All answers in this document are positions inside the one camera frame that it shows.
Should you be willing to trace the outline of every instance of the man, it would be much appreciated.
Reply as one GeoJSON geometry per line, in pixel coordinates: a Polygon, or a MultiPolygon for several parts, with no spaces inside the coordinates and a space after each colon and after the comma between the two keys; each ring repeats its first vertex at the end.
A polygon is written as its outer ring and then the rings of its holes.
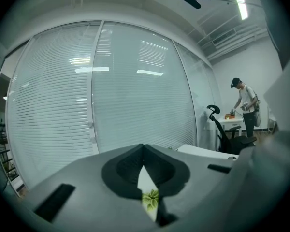
{"type": "Polygon", "coordinates": [[[231,87],[239,90],[238,101],[234,106],[234,110],[239,106],[242,101],[241,109],[243,110],[244,122],[247,131],[247,137],[253,136],[253,129],[255,127],[255,109],[254,104],[257,102],[255,92],[251,87],[244,84],[239,78],[232,80],[231,87]]]}

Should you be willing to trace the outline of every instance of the black cap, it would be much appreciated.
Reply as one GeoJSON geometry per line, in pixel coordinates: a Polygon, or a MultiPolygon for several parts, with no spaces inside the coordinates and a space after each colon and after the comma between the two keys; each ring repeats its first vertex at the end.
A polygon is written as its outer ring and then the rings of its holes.
{"type": "Polygon", "coordinates": [[[233,78],[231,87],[236,87],[236,85],[238,85],[239,82],[240,82],[239,78],[237,78],[237,77],[233,78]]]}

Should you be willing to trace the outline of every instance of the box on desk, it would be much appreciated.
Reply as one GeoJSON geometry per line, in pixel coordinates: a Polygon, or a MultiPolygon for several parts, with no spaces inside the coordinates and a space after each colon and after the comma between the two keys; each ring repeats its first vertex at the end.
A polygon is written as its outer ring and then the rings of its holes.
{"type": "Polygon", "coordinates": [[[225,119],[227,119],[227,118],[235,118],[235,115],[226,114],[226,115],[224,116],[224,118],[225,118],[225,119]]]}

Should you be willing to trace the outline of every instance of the backpack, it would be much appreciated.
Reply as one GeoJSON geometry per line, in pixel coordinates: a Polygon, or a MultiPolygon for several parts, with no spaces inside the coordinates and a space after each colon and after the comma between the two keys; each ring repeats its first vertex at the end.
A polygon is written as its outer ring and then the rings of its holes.
{"type": "MultiPolygon", "coordinates": [[[[248,92],[248,86],[246,86],[246,91],[248,93],[248,95],[250,96],[250,93],[248,92]]],[[[256,103],[254,103],[253,107],[255,109],[255,126],[258,127],[261,124],[261,118],[260,118],[260,100],[258,99],[258,95],[256,94],[256,92],[254,90],[252,90],[257,98],[256,103]]]]}

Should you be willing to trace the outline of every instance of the floor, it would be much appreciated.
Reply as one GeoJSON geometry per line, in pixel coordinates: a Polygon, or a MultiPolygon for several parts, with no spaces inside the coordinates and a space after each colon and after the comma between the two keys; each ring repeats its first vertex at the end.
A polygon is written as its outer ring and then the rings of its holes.
{"type": "MultiPolygon", "coordinates": [[[[232,137],[232,132],[226,132],[227,137],[230,139],[232,137]]],[[[266,130],[265,131],[254,131],[253,135],[257,138],[255,144],[259,145],[264,142],[264,140],[268,137],[271,137],[272,134],[268,133],[266,130]]],[[[246,132],[242,132],[242,136],[247,136],[246,132]]]]}

